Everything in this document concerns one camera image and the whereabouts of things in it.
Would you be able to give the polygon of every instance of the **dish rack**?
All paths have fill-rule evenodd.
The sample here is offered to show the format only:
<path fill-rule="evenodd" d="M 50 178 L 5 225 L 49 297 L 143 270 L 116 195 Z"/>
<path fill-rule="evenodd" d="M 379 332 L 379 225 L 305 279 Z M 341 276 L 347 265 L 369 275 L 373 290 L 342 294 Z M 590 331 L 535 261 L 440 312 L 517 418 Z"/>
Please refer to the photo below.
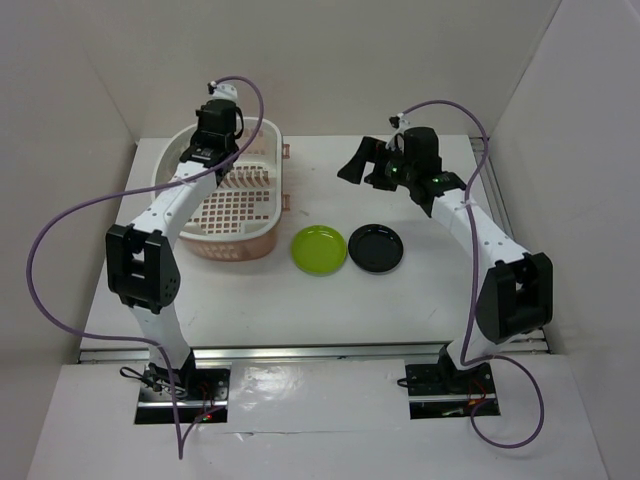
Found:
<path fill-rule="evenodd" d="M 254 117 L 244 120 L 240 146 L 258 121 Z M 154 185 L 173 177 L 195 130 L 196 125 L 191 125 L 171 139 L 156 164 Z M 271 252 L 281 214 L 289 210 L 289 196 L 282 193 L 282 159 L 288 156 L 289 146 L 283 146 L 278 127 L 263 120 L 253 143 L 180 232 L 186 247 L 201 257 L 227 262 L 253 260 Z"/>

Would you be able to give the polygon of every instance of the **gray wall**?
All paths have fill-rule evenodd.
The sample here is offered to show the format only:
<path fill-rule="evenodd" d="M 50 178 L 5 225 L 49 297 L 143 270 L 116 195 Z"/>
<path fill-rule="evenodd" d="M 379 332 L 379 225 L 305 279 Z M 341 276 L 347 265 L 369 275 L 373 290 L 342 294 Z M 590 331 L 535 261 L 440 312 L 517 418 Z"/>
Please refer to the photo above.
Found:
<path fill-rule="evenodd" d="M 122 187 L 133 141 L 69 25 L 52 2 L 21 0 L 0 15 L 2 303 L 0 472 L 27 474 L 60 365 L 76 340 L 32 306 L 24 267 L 55 213 Z M 46 241 L 37 285 L 51 310 L 83 327 L 115 205 L 71 218 Z"/>
<path fill-rule="evenodd" d="M 136 136 L 193 123 L 205 82 L 244 74 L 287 134 L 388 132 L 418 101 L 493 127 L 559 0 L 57 0 Z M 243 107 L 255 112 L 241 91 Z M 422 116 L 473 132 L 451 109 Z"/>
<path fill-rule="evenodd" d="M 554 261 L 554 343 L 569 354 L 613 479 L 637 478 L 640 430 L 632 406 L 640 396 L 633 2 L 564 0 L 492 138 L 517 238 Z"/>

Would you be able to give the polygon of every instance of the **white floor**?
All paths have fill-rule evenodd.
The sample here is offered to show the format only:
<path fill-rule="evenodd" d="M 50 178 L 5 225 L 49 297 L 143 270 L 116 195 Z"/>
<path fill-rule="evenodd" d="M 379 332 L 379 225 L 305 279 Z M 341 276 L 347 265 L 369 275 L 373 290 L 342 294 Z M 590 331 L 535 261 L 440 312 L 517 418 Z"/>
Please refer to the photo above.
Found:
<path fill-rule="evenodd" d="M 194 347 L 440 342 L 461 334 L 467 317 L 471 262 L 449 234 L 408 197 L 352 185 L 337 178 L 361 137 L 287 137 L 284 190 L 291 211 L 278 227 L 279 240 L 267 257 L 246 263 L 200 259 L 181 242 L 175 256 L 182 274 L 176 309 Z M 149 185 L 167 139 L 140 142 L 127 188 Z M 443 168 L 466 180 L 475 168 L 469 139 L 440 137 Z M 485 191 L 474 187 L 488 211 Z M 126 224 L 147 207 L 150 195 L 123 200 L 118 222 Z M 375 276 L 347 259 L 323 278 L 299 271 L 289 243 L 301 228 L 326 224 L 348 240 L 367 223 L 383 223 L 402 238 L 405 256 L 394 272 Z M 103 269 L 87 331 L 139 335 L 129 312 L 106 284 Z M 82 349 L 139 347 L 84 339 Z"/>
<path fill-rule="evenodd" d="M 465 418 L 410 420 L 401 360 L 234 364 L 229 422 L 192 432 L 183 461 L 172 425 L 133 424 L 138 383 L 119 365 L 65 366 L 29 479 L 606 479 L 566 359 L 519 358 L 546 401 L 540 437 L 520 450 L 483 443 Z M 502 416 L 479 425 L 522 440 L 537 421 L 533 389 L 511 365 L 492 367 Z"/>

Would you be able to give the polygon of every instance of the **purple cable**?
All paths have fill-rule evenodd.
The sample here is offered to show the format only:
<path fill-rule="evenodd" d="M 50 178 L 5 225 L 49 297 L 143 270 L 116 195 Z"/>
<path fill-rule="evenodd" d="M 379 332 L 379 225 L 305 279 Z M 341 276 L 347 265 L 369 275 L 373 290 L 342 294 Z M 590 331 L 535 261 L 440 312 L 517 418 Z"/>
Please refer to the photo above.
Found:
<path fill-rule="evenodd" d="M 175 379 L 174 379 L 174 375 L 173 375 L 173 369 L 172 369 L 172 366 L 171 366 L 171 362 L 169 361 L 169 357 L 167 356 L 167 352 L 164 350 L 164 348 L 158 342 L 155 342 L 153 340 L 149 340 L 149 339 L 144 338 L 144 337 L 128 337 L 128 336 L 119 336 L 119 335 L 98 335 L 98 334 L 95 334 L 95 333 L 84 332 L 82 330 L 78 330 L 76 328 L 73 328 L 73 327 L 70 327 L 68 325 L 65 325 L 60 320 L 58 320 L 56 317 L 54 317 L 53 314 L 51 312 L 49 312 L 49 310 L 47 310 L 47 308 L 44 306 L 44 304 L 40 300 L 40 297 L 38 296 L 38 292 L 36 291 L 36 287 L 35 287 L 35 285 L 33 283 L 33 261 L 35 259 L 36 253 L 38 251 L 38 247 L 40 246 L 40 243 L 42 243 L 42 240 L 44 239 L 46 234 L 49 232 L 49 230 L 51 230 L 51 228 L 56 223 L 58 223 L 60 220 L 62 220 L 63 218 L 65 218 L 65 217 L 67 217 L 69 215 L 71 215 L 74 212 L 77 212 L 78 210 L 82 210 L 83 208 L 90 207 L 91 205 L 95 205 L 96 203 L 105 202 L 107 200 L 112 200 L 114 198 L 128 197 L 129 195 L 137 195 L 139 193 L 156 192 L 156 191 L 159 191 L 159 190 L 166 190 L 167 188 L 178 187 L 180 185 L 183 185 L 185 182 L 192 182 L 194 180 L 197 180 L 198 178 L 204 177 L 205 175 L 209 175 L 209 174 L 215 172 L 216 170 L 220 170 L 220 169 L 226 167 L 227 165 L 229 165 L 230 163 L 235 162 L 236 159 L 247 149 L 247 147 L 251 144 L 251 142 L 253 142 L 253 140 L 258 135 L 258 132 L 260 131 L 260 127 L 262 126 L 262 120 L 264 118 L 264 100 L 262 98 L 262 94 L 260 93 L 260 90 L 258 89 L 257 85 L 255 83 L 253 83 L 251 80 L 249 80 L 248 78 L 246 78 L 246 77 L 239 76 L 239 75 L 232 75 L 232 76 L 222 77 L 222 78 L 216 80 L 216 84 L 220 84 L 220 83 L 228 82 L 228 81 L 232 81 L 232 80 L 238 80 L 238 81 L 244 82 L 247 85 L 249 85 L 253 89 L 253 91 L 255 92 L 256 97 L 258 98 L 258 105 L 259 105 L 258 123 L 256 124 L 256 127 L 253 130 L 253 133 L 251 134 L 251 136 L 247 140 L 247 143 L 245 143 L 236 153 L 234 153 L 229 158 L 227 158 L 224 162 L 216 165 L 215 167 L 210 168 L 208 170 L 205 170 L 204 172 L 198 173 L 197 175 L 193 175 L 191 177 L 184 178 L 184 179 L 180 180 L 179 182 L 171 182 L 171 183 L 165 183 L 165 184 L 162 184 L 162 185 L 155 185 L 155 186 L 152 186 L 152 187 L 136 188 L 136 189 L 128 190 L 128 191 L 124 191 L 124 192 L 110 193 L 108 195 L 103 195 L 101 197 L 94 198 L 93 200 L 87 200 L 86 202 L 79 203 L 78 205 L 75 205 L 75 206 L 65 210 L 64 212 L 59 213 L 55 217 L 53 217 L 42 228 L 42 230 L 38 233 L 38 235 L 36 236 L 35 240 L 33 241 L 33 245 L 31 245 L 31 250 L 29 250 L 29 256 L 27 257 L 27 271 L 26 271 L 26 274 L 27 274 L 27 287 L 29 288 L 29 294 L 31 295 L 31 298 L 33 299 L 33 303 L 35 303 L 35 305 L 38 308 L 38 310 L 40 310 L 40 312 L 51 323 L 53 323 L 56 327 L 64 330 L 67 333 L 70 333 L 72 335 L 76 335 L 78 337 L 91 338 L 93 340 L 115 340 L 115 341 L 123 341 L 123 342 L 139 342 L 139 343 L 144 343 L 144 344 L 147 344 L 147 345 L 151 345 L 151 346 L 156 347 L 158 349 L 158 351 L 160 352 L 160 355 L 162 355 L 162 358 L 164 359 L 164 361 L 165 361 L 165 363 L 167 365 L 167 370 L 169 372 L 169 384 L 170 384 L 170 387 L 171 387 L 170 388 L 170 393 L 171 393 L 171 404 L 172 404 L 172 411 L 173 411 L 173 421 L 175 422 L 176 436 L 178 437 L 178 458 L 180 460 L 182 460 L 182 457 L 183 457 L 184 444 L 185 444 L 185 442 L 187 440 L 187 435 L 189 434 L 189 432 L 193 429 L 193 427 L 200 420 L 202 420 L 202 418 L 204 418 L 206 415 L 209 415 L 212 412 L 215 412 L 216 410 L 219 410 L 221 407 L 212 408 L 212 409 L 204 412 L 203 414 L 198 415 L 195 418 L 195 420 L 191 423 L 191 425 L 189 425 L 189 427 L 187 428 L 187 431 L 185 432 L 185 434 L 183 436 L 181 428 L 180 428 L 180 417 L 179 417 L 179 414 L 178 414 L 178 403 L 177 403 L 178 399 L 176 397 L 176 384 L 175 384 Z"/>
<path fill-rule="evenodd" d="M 407 115 L 413 112 L 414 110 L 417 110 L 422 107 L 426 107 L 428 105 L 448 105 L 450 107 L 457 108 L 458 110 L 464 112 L 473 121 L 473 123 L 476 124 L 476 126 L 478 127 L 478 130 L 480 130 L 480 134 L 482 136 L 482 145 L 484 147 L 484 151 L 482 152 L 482 157 L 480 158 L 480 162 L 478 162 L 478 166 L 471 174 L 471 178 L 469 178 L 469 182 L 467 184 L 467 189 L 464 192 L 464 199 L 465 199 L 465 202 L 467 202 L 465 206 L 465 210 L 467 211 L 467 215 L 469 217 L 469 225 L 471 227 L 471 244 L 472 244 L 471 257 L 472 257 L 472 263 L 473 263 L 473 278 L 471 281 L 471 301 L 469 305 L 469 317 L 467 319 L 467 329 L 464 334 L 464 341 L 462 342 L 462 349 L 460 352 L 460 364 L 465 367 L 468 367 L 475 363 L 487 362 L 493 359 L 507 361 L 515 365 L 516 367 L 518 367 L 520 370 L 522 370 L 525 373 L 527 377 L 529 377 L 529 380 L 531 380 L 531 383 L 533 384 L 533 388 L 536 391 L 536 395 L 538 397 L 538 403 L 540 404 L 540 418 L 538 420 L 538 426 L 536 427 L 534 432 L 529 436 L 529 438 L 527 438 L 526 440 L 523 440 L 522 442 L 512 443 L 512 444 L 498 443 L 486 437 L 480 431 L 480 429 L 476 425 L 475 415 L 476 415 L 476 412 L 478 411 L 478 408 L 480 408 L 482 405 L 489 402 L 490 400 L 486 400 L 485 402 L 477 404 L 473 408 L 473 410 L 471 410 L 471 415 L 470 415 L 471 425 L 473 426 L 473 429 L 476 431 L 476 433 L 482 440 L 484 440 L 490 445 L 493 445 L 494 447 L 505 448 L 505 449 L 515 449 L 515 448 L 524 447 L 525 445 L 530 444 L 536 439 L 536 437 L 540 434 L 540 431 L 542 430 L 542 426 L 544 425 L 544 399 L 542 398 L 542 392 L 540 391 L 538 382 L 536 381 L 535 378 L 533 378 L 533 375 L 531 374 L 531 372 L 527 370 L 521 363 L 516 362 L 512 358 L 505 357 L 504 355 L 485 355 L 482 357 L 474 358 L 472 360 L 466 359 L 467 350 L 469 349 L 469 342 L 471 341 L 471 332 L 473 330 L 473 323 L 475 321 L 476 302 L 478 299 L 478 284 L 480 282 L 480 279 L 478 278 L 480 275 L 480 265 L 479 265 L 480 251 L 478 248 L 478 229 L 476 225 L 476 219 L 473 214 L 473 210 L 471 208 L 471 205 L 469 205 L 469 197 L 471 196 L 471 186 L 473 185 L 473 182 L 475 182 L 475 180 L 478 178 L 478 175 L 480 175 L 480 172 L 482 171 L 485 163 L 487 162 L 487 157 L 489 156 L 489 137 L 487 135 L 487 131 L 485 130 L 484 126 L 482 125 L 478 117 L 476 117 L 473 113 L 471 113 L 470 110 L 463 107 L 459 103 L 452 102 L 450 100 L 430 100 L 427 102 L 418 103 L 413 107 L 407 108 L 404 112 L 402 112 L 402 114 Z"/>

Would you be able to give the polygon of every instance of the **purple hose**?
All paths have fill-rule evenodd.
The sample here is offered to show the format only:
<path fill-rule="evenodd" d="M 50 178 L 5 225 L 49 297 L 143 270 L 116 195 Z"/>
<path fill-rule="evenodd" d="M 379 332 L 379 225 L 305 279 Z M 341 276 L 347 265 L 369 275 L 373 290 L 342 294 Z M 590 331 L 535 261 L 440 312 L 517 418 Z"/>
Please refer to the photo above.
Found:
<path fill-rule="evenodd" d="M 542 426 L 544 425 L 544 399 L 542 398 L 542 392 L 540 391 L 538 382 L 536 381 L 535 378 L 533 378 L 533 375 L 531 374 L 531 372 L 527 370 L 522 364 L 520 364 L 519 362 L 516 362 L 512 358 L 505 357 L 504 355 L 486 355 L 486 356 L 474 358 L 472 360 L 466 359 L 467 350 L 469 349 L 469 342 L 471 341 L 471 332 L 473 330 L 473 323 L 475 321 L 476 302 L 478 299 L 478 284 L 480 282 L 480 279 L 478 278 L 480 275 L 480 265 L 479 265 L 480 251 L 478 248 L 478 229 L 476 225 L 475 216 L 473 215 L 473 210 L 471 208 L 471 205 L 469 205 L 468 202 L 469 202 L 469 197 L 471 196 L 471 186 L 473 185 L 473 182 L 475 182 L 475 180 L 478 178 L 478 175 L 480 175 L 480 172 L 482 171 L 485 163 L 487 162 L 487 157 L 489 156 L 489 137 L 487 135 L 487 131 L 485 130 L 484 126 L 482 125 L 480 120 L 478 120 L 478 117 L 476 117 L 473 113 L 471 113 L 471 111 L 469 111 L 467 108 L 463 107 L 459 103 L 452 102 L 450 100 L 430 100 L 427 102 L 418 103 L 413 107 L 407 108 L 404 112 L 402 112 L 402 114 L 407 115 L 413 112 L 414 110 L 417 110 L 418 108 L 426 107 L 428 105 L 448 105 L 450 107 L 457 108 L 458 110 L 461 110 L 462 112 L 464 112 L 473 121 L 473 123 L 476 124 L 476 126 L 478 127 L 478 130 L 480 130 L 480 134 L 482 136 L 482 145 L 484 147 L 484 151 L 482 152 L 482 157 L 480 158 L 480 162 L 478 162 L 478 166 L 471 174 L 471 178 L 469 178 L 469 182 L 467 184 L 467 189 L 464 192 L 464 199 L 465 199 L 465 202 L 467 202 L 465 209 L 467 211 L 467 215 L 469 217 L 469 225 L 471 227 L 471 245 L 472 245 L 471 259 L 473 263 L 473 273 L 472 273 L 473 278 L 471 281 L 471 301 L 469 305 L 467 329 L 464 334 L 464 341 L 462 342 L 462 349 L 460 351 L 460 364 L 465 367 L 468 367 L 478 362 L 487 362 L 493 359 L 504 360 L 509 363 L 512 363 L 513 365 L 518 367 L 520 370 L 522 370 L 527 377 L 529 377 L 529 380 L 531 380 L 531 383 L 533 384 L 533 388 L 536 391 L 536 395 L 538 397 L 538 403 L 540 404 L 540 418 L 538 420 L 538 426 L 536 427 L 534 432 L 531 434 L 531 436 L 529 436 L 527 439 L 523 440 L 522 442 L 512 443 L 512 444 L 497 443 L 487 438 L 480 431 L 480 429 L 476 425 L 475 415 L 476 415 L 476 412 L 478 411 L 478 408 L 480 408 L 482 405 L 484 405 L 490 400 L 477 404 L 473 408 L 473 410 L 471 410 L 471 415 L 470 415 L 471 425 L 473 426 L 473 429 L 476 431 L 476 433 L 482 440 L 484 440 L 490 445 L 493 445 L 494 447 L 506 448 L 506 449 L 524 447 L 525 445 L 530 444 L 536 439 L 536 437 L 540 434 L 540 431 L 542 430 Z"/>
<path fill-rule="evenodd" d="M 139 193 L 147 193 L 147 192 L 156 192 L 156 191 L 159 191 L 159 190 L 165 190 L 167 188 L 177 187 L 177 186 L 180 186 L 180 185 L 184 184 L 184 182 L 191 182 L 191 181 L 197 180 L 198 178 L 204 177 L 205 175 L 209 175 L 209 174 L 215 172 L 216 170 L 220 170 L 220 169 L 226 167 L 227 165 L 229 165 L 230 163 L 233 163 L 234 161 L 236 161 L 236 159 L 247 149 L 247 147 L 249 147 L 251 142 L 253 142 L 253 140 L 258 135 L 258 132 L 260 131 L 260 127 L 262 126 L 262 120 L 264 118 L 264 100 L 262 98 L 262 94 L 260 93 L 260 90 L 258 89 L 257 85 L 255 83 L 253 83 L 251 80 L 249 80 L 248 78 L 246 78 L 246 77 L 242 77 L 242 76 L 239 76 L 239 75 L 232 75 L 232 76 L 228 76 L 228 77 L 222 77 L 222 78 L 216 80 L 216 83 L 219 84 L 219 83 L 228 82 L 228 81 L 231 81 L 231 80 L 238 80 L 238 81 L 244 82 L 247 85 L 249 85 L 253 89 L 253 91 L 255 92 L 256 97 L 258 98 L 258 105 L 259 105 L 258 123 L 256 124 L 256 127 L 253 130 L 253 133 L 251 134 L 251 136 L 247 140 L 247 143 L 245 143 L 236 153 L 231 155 L 229 158 L 227 158 L 224 162 L 220 163 L 219 165 L 216 165 L 215 167 L 210 168 L 210 169 L 208 169 L 208 170 L 206 170 L 204 172 L 198 173 L 197 175 L 193 175 L 191 177 L 184 178 L 184 179 L 180 180 L 179 182 L 165 183 L 163 185 L 156 185 L 156 186 L 144 187 L 144 188 L 136 188 L 134 190 L 128 190 L 128 191 L 124 191 L 124 192 L 110 193 L 108 195 L 103 195 L 102 197 L 94 198 L 93 200 L 87 200 L 86 202 L 79 203 L 78 205 L 75 205 L 75 206 L 65 210 L 64 212 L 59 213 L 55 217 L 53 217 L 42 228 L 42 230 L 38 233 L 38 235 L 36 236 L 35 240 L 33 241 L 33 244 L 31 245 L 31 250 L 29 250 L 29 256 L 27 257 L 27 271 L 26 271 L 26 274 L 27 274 L 27 287 L 29 288 L 29 294 L 31 295 L 31 298 L 33 299 L 33 303 L 35 303 L 35 305 L 38 308 L 38 310 L 40 310 L 40 312 L 51 323 L 53 323 L 56 327 L 64 330 L 67 333 L 70 333 L 72 335 L 76 335 L 78 337 L 91 338 L 93 340 L 115 340 L 115 341 L 125 341 L 125 342 L 139 342 L 139 343 L 144 343 L 144 344 L 147 344 L 147 345 L 151 345 L 151 346 L 156 347 L 158 349 L 158 351 L 160 352 L 160 355 L 162 355 L 162 358 L 164 359 L 165 363 L 167 364 L 167 370 L 169 372 L 169 384 L 170 384 L 170 387 L 171 387 L 170 388 L 170 393 L 171 393 L 171 404 L 172 404 L 172 411 L 173 411 L 173 421 L 175 422 L 176 435 L 178 437 L 178 458 L 180 460 L 182 460 L 183 453 L 184 453 L 184 444 L 185 444 L 185 442 L 187 440 L 187 435 L 189 434 L 191 429 L 200 420 L 202 420 L 202 418 L 204 418 L 204 416 L 209 415 L 210 413 L 218 410 L 220 407 L 216 407 L 216 408 L 210 409 L 210 410 L 204 412 L 202 415 L 199 415 L 198 417 L 196 417 L 195 420 L 191 423 L 191 425 L 189 425 L 189 427 L 187 428 L 187 431 L 185 432 L 185 434 L 183 436 L 181 428 L 180 428 L 180 417 L 178 415 L 178 404 L 177 404 L 178 399 L 176 398 L 175 379 L 174 379 L 174 375 L 173 375 L 171 362 L 169 361 L 169 357 L 167 356 L 167 352 L 164 350 L 164 348 L 162 346 L 160 346 L 159 343 L 157 343 L 157 342 L 155 342 L 153 340 L 146 339 L 144 337 L 127 337 L 127 336 L 119 336 L 119 335 L 98 335 L 98 334 L 95 334 L 95 333 L 84 332 L 82 330 L 78 330 L 76 328 L 73 328 L 73 327 L 70 327 L 68 325 L 65 325 L 60 320 L 58 320 L 56 317 L 54 317 L 53 314 L 51 312 L 49 312 L 49 310 L 47 310 L 47 308 L 44 306 L 44 304 L 40 300 L 40 297 L 38 296 L 38 292 L 36 290 L 36 287 L 35 287 L 35 285 L 33 283 L 33 261 L 35 259 L 36 253 L 38 251 L 38 247 L 40 246 L 40 243 L 42 243 L 42 240 L 44 239 L 46 234 L 49 232 L 49 230 L 51 230 L 51 228 L 56 223 L 58 223 L 60 220 L 62 220 L 63 218 L 67 217 L 68 215 L 71 215 L 74 212 L 77 212 L 78 210 L 81 210 L 81 209 L 86 208 L 86 207 L 90 207 L 91 205 L 95 205 L 96 203 L 101 203 L 101 202 L 105 202 L 107 200 L 112 200 L 114 198 L 128 197 L 129 195 L 137 195 Z"/>

